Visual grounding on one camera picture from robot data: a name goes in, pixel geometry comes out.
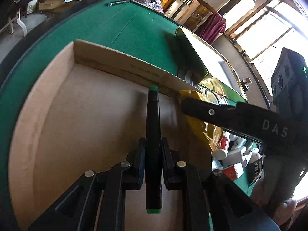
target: metal rivet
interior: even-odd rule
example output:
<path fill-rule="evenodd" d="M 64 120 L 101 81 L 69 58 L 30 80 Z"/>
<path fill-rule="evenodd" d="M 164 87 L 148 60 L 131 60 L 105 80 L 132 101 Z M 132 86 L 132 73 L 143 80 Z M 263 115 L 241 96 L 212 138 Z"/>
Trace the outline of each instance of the metal rivet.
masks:
<path fill-rule="evenodd" d="M 121 167 L 129 167 L 129 166 L 130 166 L 129 161 L 122 161 L 121 162 Z"/>
<path fill-rule="evenodd" d="M 221 177 L 221 176 L 223 175 L 223 172 L 222 172 L 222 170 L 220 170 L 220 169 L 215 169 L 215 170 L 213 171 L 213 175 L 218 176 L 218 177 Z"/>
<path fill-rule="evenodd" d="M 86 177 L 92 177 L 94 175 L 94 171 L 92 171 L 92 170 L 85 171 L 84 175 Z"/>
<path fill-rule="evenodd" d="M 208 110 L 208 113 L 209 113 L 211 116 L 213 116 L 213 115 L 215 114 L 215 110 L 209 109 L 209 110 Z"/>
<path fill-rule="evenodd" d="M 184 161 L 178 161 L 178 162 L 177 162 L 177 166 L 178 166 L 178 167 L 185 167 L 185 166 L 186 166 L 186 162 L 184 162 Z"/>

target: maroon cloth draped on chair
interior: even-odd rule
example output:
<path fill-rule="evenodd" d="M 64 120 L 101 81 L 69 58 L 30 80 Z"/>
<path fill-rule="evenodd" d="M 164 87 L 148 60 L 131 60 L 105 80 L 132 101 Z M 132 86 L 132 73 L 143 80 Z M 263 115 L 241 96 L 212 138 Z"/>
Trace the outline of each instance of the maroon cloth draped on chair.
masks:
<path fill-rule="evenodd" d="M 201 37 L 208 44 L 213 44 L 220 33 L 226 31 L 226 19 L 218 12 L 213 13 L 209 18 L 196 29 L 195 34 Z"/>

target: gray floor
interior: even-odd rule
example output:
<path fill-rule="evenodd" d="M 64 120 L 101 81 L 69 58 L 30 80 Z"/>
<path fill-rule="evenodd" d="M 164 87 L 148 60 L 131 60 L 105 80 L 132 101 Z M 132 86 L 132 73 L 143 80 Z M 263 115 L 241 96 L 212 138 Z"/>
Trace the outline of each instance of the gray floor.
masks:
<path fill-rule="evenodd" d="M 40 13 L 31 13 L 27 18 L 21 17 L 22 22 L 27 27 L 27 32 L 30 32 L 37 25 L 45 21 L 47 17 Z M 24 37 L 22 28 L 16 23 L 14 25 L 14 34 L 10 34 L 7 30 L 0 33 L 0 63 L 12 48 Z"/>

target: red and white box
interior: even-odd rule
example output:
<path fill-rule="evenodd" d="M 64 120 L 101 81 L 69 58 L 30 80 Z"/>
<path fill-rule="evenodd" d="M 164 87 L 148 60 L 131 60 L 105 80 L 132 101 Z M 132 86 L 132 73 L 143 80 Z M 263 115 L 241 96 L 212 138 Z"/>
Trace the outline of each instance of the red and white box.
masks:
<path fill-rule="evenodd" d="M 222 172 L 231 180 L 236 180 L 244 173 L 242 163 L 237 163 L 222 170 Z"/>

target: yellow plastic wrapper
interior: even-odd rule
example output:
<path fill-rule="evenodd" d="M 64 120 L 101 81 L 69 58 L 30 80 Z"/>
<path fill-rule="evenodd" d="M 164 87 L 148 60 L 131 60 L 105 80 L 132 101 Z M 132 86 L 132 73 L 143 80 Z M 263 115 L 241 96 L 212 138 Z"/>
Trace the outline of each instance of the yellow plastic wrapper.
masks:
<path fill-rule="evenodd" d="M 193 90 L 182 90 L 180 91 L 180 102 L 185 98 L 194 98 L 204 102 L 210 102 L 203 94 Z M 216 125 L 208 122 L 203 122 L 199 119 L 191 116 L 185 116 L 191 130 L 198 139 L 200 139 L 204 145 L 211 151 L 215 151 L 218 148 L 218 144 L 223 136 L 223 130 Z"/>

